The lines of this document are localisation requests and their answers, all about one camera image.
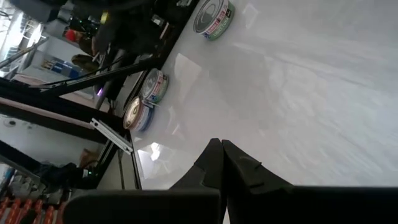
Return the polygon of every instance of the tin can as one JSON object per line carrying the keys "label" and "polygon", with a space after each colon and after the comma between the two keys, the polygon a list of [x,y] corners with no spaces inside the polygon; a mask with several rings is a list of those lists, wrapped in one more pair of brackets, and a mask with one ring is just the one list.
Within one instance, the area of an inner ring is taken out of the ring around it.
{"label": "tin can", "polygon": [[235,7],[228,0],[207,0],[199,10],[193,30],[208,40],[219,38],[230,25]]}
{"label": "tin can", "polygon": [[137,96],[131,101],[124,115],[123,126],[133,131],[145,131],[152,121],[154,112],[151,104]]}
{"label": "tin can", "polygon": [[141,96],[144,100],[158,103],[162,100],[169,85],[169,78],[162,71],[153,68],[144,81]]}

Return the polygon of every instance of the purple light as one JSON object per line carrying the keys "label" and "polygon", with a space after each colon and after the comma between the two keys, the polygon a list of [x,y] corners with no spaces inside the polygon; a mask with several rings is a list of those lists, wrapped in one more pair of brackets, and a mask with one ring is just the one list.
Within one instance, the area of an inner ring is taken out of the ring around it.
{"label": "purple light", "polygon": [[101,88],[101,89],[98,91],[97,96],[101,96],[103,91],[104,91],[104,88]]}

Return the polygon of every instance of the can lid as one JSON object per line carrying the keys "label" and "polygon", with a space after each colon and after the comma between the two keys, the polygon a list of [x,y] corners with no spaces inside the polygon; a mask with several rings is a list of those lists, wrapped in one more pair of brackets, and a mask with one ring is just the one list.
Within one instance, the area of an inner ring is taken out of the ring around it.
{"label": "can lid", "polygon": [[137,96],[131,101],[126,111],[126,114],[124,115],[124,122],[123,122],[124,128],[126,129],[131,128],[131,126],[136,122],[141,107],[142,107],[141,99]]}
{"label": "can lid", "polygon": [[204,32],[217,19],[217,15],[223,7],[224,0],[207,0],[199,10],[193,23],[193,30],[197,33]]}
{"label": "can lid", "polygon": [[142,84],[142,89],[141,89],[141,94],[144,99],[148,98],[154,91],[158,75],[159,75],[158,69],[156,68],[153,68],[149,72],[147,78],[144,81],[144,84]]}

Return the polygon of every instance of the hand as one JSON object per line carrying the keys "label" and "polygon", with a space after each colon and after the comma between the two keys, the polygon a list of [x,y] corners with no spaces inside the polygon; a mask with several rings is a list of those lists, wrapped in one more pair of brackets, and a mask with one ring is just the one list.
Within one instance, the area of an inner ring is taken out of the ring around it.
{"label": "hand", "polygon": [[95,37],[93,37],[91,40],[91,51],[93,53],[93,56],[95,56],[97,54],[97,51],[95,49]]}

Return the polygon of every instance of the person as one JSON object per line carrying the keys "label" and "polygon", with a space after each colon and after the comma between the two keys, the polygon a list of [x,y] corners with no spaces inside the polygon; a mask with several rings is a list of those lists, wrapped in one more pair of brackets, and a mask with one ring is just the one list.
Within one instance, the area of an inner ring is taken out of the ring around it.
{"label": "person", "polygon": [[97,53],[95,50],[95,38],[88,38],[84,33],[68,29],[65,38],[79,45],[79,48],[88,55],[74,55],[72,63],[80,67],[84,72],[94,72],[99,68],[98,62],[93,62],[93,56]]}

